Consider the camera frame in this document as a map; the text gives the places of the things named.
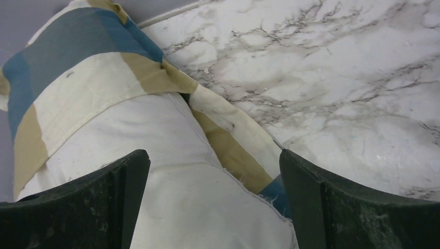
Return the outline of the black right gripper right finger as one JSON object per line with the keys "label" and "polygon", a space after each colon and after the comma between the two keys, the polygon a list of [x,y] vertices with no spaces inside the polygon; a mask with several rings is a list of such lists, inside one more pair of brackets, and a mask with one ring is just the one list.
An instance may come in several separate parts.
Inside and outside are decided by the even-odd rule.
{"label": "black right gripper right finger", "polygon": [[439,248],[439,203],[372,189],[288,149],[279,164],[300,248]]}

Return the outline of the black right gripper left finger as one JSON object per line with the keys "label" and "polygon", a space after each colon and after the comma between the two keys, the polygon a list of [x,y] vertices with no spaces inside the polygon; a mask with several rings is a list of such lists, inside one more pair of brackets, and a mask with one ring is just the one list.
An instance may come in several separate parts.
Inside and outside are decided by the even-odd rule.
{"label": "black right gripper left finger", "polygon": [[144,150],[1,203],[1,248],[129,248],[150,167]]}

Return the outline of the white pillow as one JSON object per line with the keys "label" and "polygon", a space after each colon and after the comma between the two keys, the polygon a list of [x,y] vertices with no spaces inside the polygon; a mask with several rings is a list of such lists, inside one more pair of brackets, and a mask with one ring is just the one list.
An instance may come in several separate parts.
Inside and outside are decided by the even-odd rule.
{"label": "white pillow", "polygon": [[116,104],[76,131],[20,198],[87,175],[128,153],[151,165],[132,248],[297,248],[293,225],[227,173],[178,93]]}

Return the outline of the blue yellow patchwork pillowcase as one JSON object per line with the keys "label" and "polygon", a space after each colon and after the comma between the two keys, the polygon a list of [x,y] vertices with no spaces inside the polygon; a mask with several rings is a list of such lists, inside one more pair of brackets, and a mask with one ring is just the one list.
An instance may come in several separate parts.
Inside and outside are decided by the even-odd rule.
{"label": "blue yellow patchwork pillowcase", "polygon": [[170,64],[122,7],[72,1],[1,68],[15,153],[13,195],[77,130],[123,101],[183,95],[222,166],[291,218],[281,149],[245,112]]}

